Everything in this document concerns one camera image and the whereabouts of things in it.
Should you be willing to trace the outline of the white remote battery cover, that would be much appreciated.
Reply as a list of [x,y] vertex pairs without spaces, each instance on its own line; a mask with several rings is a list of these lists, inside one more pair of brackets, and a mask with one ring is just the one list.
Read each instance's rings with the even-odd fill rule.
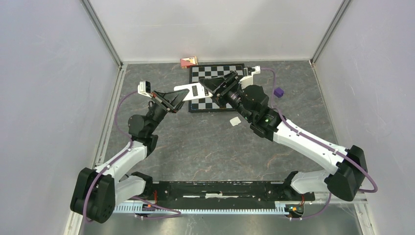
[[230,124],[232,126],[237,126],[238,124],[240,124],[242,121],[240,120],[239,117],[234,117],[232,119],[230,119]]

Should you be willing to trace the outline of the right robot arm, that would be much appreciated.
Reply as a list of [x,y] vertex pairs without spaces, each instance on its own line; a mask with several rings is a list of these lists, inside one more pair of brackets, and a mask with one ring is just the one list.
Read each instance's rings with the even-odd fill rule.
[[330,192],[344,201],[353,201],[368,176],[364,152],[325,141],[269,107],[269,97],[261,86],[243,88],[236,72],[217,78],[200,79],[218,105],[229,104],[261,138],[287,146],[319,164],[323,169],[313,172],[294,171],[286,178],[283,195],[289,200],[309,192]]

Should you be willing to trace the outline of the red white remote control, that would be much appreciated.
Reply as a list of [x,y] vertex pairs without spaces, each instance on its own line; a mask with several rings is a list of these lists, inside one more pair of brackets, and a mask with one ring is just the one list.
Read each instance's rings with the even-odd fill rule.
[[205,87],[203,87],[199,82],[186,84],[186,85],[179,85],[174,87],[174,91],[179,90],[188,90],[189,92],[183,99],[183,101],[190,101],[196,99],[202,99],[207,97],[212,97],[213,94],[209,92]]

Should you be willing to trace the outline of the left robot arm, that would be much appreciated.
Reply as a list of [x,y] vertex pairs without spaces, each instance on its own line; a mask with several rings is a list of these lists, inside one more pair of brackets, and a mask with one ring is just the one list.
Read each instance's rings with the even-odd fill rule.
[[188,89],[150,93],[145,115],[133,115],[128,120],[128,143],[111,159],[79,174],[72,195],[70,210],[86,221],[106,222],[119,204],[135,196],[149,199],[154,187],[149,177],[131,175],[122,177],[137,163],[147,158],[156,148],[155,129],[168,113],[178,112],[184,104]]

